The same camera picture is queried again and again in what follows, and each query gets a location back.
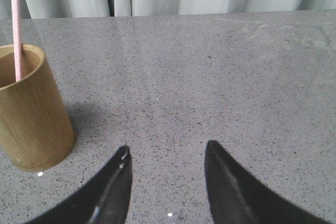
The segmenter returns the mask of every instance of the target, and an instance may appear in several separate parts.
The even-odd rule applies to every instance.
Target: pink straw
[[[20,28],[20,0],[12,0],[13,19],[13,41],[14,41],[14,62],[15,79],[21,80],[21,28]]]

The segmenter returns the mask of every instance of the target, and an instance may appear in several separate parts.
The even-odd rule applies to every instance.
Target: wooden cup
[[[0,147],[21,170],[61,162],[75,133],[43,50],[23,44],[22,79],[15,82],[14,47],[0,46]]]

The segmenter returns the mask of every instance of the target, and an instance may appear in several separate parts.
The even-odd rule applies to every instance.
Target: speckled stone surface
[[[0,22],[1,45],[11,31]],[[77,142],[40,177],[0,151],[0,223],[53,207],[123,144],[133,155],[127,223],[212,223],[210,139],[336,222],[335,11],[33,19],[23,41],[46,51]]]

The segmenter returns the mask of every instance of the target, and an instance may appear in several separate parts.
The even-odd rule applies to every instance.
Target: white speck
[[[128,153],[125,153],[122,157],[121,160],[124,160],[127,157]]]

